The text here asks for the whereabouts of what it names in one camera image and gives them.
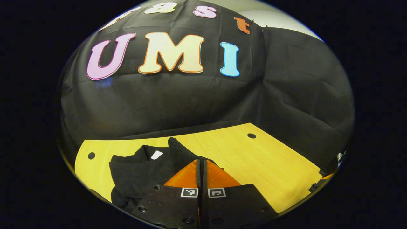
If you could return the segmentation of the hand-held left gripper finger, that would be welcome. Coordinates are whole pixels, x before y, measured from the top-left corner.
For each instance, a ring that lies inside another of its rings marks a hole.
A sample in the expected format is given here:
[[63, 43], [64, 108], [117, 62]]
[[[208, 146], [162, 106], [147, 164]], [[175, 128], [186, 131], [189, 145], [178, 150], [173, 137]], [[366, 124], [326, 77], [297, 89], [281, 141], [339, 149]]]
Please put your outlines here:
[[209, 160], [202, 169], [204, 229], [253, 229], [278, 216], [254, 184], [241, 185]]
[[164, 185], [155, 185], [131, 215], [158, 228], [199, 229], [199, 159]]

